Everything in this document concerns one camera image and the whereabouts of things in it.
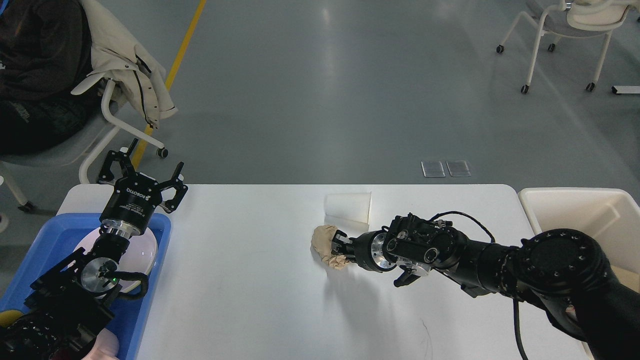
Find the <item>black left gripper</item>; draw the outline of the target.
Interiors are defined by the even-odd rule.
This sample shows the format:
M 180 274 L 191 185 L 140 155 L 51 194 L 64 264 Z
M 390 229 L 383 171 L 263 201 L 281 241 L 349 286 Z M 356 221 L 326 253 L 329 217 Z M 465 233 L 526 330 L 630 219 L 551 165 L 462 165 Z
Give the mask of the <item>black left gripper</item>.
M 135 137 L 128 147 L 118 152 L 110 150 L 100 168 L 96 184 L 114 185 L 113 193 L 99 217 L 101 225 L 108 228 L 123 228 L 131 236 L 139 236 L 146 232 L 147 226 L 160 206 L 166 214 L 171 214 L 185 198 L 188 186 L 182 175 L 185 163 L 176 165 L 169 180 L 158 182 L 144 173 L 136 173 L 131 155 L 138 145 Z M 116 178 L 112 171 L 114 163 L 119 165 L 121 177 Z M 162 193 L 174 190 L 170 199 L 164 199 Z

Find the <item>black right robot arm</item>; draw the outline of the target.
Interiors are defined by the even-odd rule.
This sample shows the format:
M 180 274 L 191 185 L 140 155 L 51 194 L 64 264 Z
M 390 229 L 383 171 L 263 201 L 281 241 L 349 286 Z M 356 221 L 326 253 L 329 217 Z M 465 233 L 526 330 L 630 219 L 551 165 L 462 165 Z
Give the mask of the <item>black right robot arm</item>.
M 402 269 L 395 287 L 429 271 L 457 283 L 471 297 L 501 294 L 513 301 L 515 341 L 526 359 L 519 304 L 546 313 L 554 328 L 585 342 L 595 360 L 637 360 L 638 292 L 622 284 L 598 242 L 573 228 L 554 228 L 521 246 L 471 240 L 436 214 L 396 216 L 388 227 L 349 237 L 331 233 L 331 252 L 373 272 Z

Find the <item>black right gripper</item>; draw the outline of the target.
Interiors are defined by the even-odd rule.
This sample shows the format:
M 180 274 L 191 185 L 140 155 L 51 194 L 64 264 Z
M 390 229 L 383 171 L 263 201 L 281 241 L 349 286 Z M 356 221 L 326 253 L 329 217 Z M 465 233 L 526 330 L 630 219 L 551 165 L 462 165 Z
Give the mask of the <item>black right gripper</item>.
M 369 231 L 358 237 L 348 237 L 342 230 L 336 230 L 331 239 L 331 251 L 351 252 L 338 254 L 338 264 L 357 264 L 366 271 L 390 272 L 397 264 L 384 255 L 386 236 L 387 231 Z

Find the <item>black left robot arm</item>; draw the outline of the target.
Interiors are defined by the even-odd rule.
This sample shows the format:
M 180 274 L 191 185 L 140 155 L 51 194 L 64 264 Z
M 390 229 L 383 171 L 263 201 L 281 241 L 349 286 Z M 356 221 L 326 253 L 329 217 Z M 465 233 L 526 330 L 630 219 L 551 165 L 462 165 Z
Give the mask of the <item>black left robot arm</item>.
M 146 232 L 156 208 L 171 214 L 188 192 L 183 162 L 169 180 L 137 172 L 126 150 L 106 155 L 98 182 L 113 187 L 99 217 L 99 235 L 92 248 L 78 248 L 31 284 L 24 304 L 28 311 L 1 329 L 3 360 L 50 360 L 62 349 L 86 353 L 114 319 L 117 299 L 135 301 L 149 291 L 149 276 L 124 271 L 121 259 L 132 237 Z

